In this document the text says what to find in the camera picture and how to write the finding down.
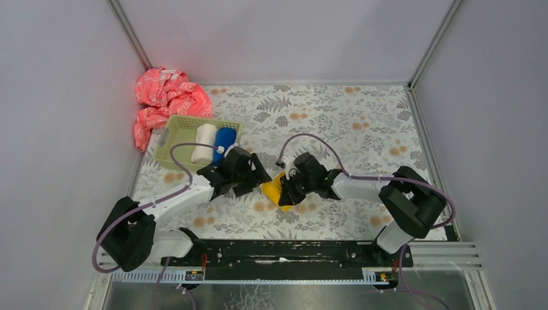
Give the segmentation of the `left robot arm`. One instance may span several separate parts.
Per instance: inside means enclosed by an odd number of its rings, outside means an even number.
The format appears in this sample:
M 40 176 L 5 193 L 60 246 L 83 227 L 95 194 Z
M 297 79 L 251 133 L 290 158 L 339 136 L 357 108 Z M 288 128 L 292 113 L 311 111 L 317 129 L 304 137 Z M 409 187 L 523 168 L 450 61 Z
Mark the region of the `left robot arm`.
M 114 205 L 96 238 L 92 252 L 94 268 L 101 268 L 97 255 L 103 249 L 115 270 L 129 272 L 151 260 L 183 258 L 199 241 L 183 230 L 162 231 L 173 217 L 232 191 L 236 197 L 251 193 L 271 181 L 256 154 L 233 147 L 216 165 L 189 175 L 189 182 L 159 196 L 138 202 L 125 196 Z

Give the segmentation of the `yellow towel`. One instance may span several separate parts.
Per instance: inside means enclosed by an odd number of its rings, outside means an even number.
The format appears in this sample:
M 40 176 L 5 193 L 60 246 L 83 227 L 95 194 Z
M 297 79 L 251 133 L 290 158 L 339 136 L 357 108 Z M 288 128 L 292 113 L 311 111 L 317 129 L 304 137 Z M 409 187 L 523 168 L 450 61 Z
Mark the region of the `yellow towel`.
M 271 181 L 263 183 L 260 189 L 282 212 L 291 210 L 297 204 L 293 195 L 294 190 L 285 171 L 277 174 Z

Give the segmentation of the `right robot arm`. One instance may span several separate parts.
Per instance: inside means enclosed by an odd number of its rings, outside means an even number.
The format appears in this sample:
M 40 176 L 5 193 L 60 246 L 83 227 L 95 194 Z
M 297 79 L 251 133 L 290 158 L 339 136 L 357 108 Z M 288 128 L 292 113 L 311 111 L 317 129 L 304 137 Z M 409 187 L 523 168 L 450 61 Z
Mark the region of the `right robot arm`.
M 418 173 L 401 166 L 389 176 L 355 176 L 342 169 L 328 170 L 310 153 L 276 163 L 279 178 L 278 206 L 298 205 L 310 193 L 323 199 L 357 199 L 383 204 L 392 217 L 375 237 L 374 247 L 394 254 L 434 227 L 448 200 Z

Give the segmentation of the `blue towel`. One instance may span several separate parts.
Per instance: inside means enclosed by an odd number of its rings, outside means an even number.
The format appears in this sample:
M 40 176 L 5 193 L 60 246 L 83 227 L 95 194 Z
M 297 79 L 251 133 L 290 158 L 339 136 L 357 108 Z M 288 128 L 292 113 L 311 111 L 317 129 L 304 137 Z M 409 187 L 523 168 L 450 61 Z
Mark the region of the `blue towel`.
M 224 159 L 225 153 L 236 142 L 237 131 L 231 127 L 218 129 L 215 137 L 215 150 L 211 164 L 218 165 Z

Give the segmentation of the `cream towel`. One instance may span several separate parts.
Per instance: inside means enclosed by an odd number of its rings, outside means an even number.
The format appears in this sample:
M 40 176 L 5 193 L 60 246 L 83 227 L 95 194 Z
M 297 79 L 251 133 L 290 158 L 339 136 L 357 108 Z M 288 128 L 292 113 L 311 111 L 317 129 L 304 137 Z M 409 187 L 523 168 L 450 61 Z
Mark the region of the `cream towel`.
M 195 149 L 191 155 L 191 162 L 197 165 L 209 165 L 213 160 L 217 127 L 204 123 L 196 130 Z

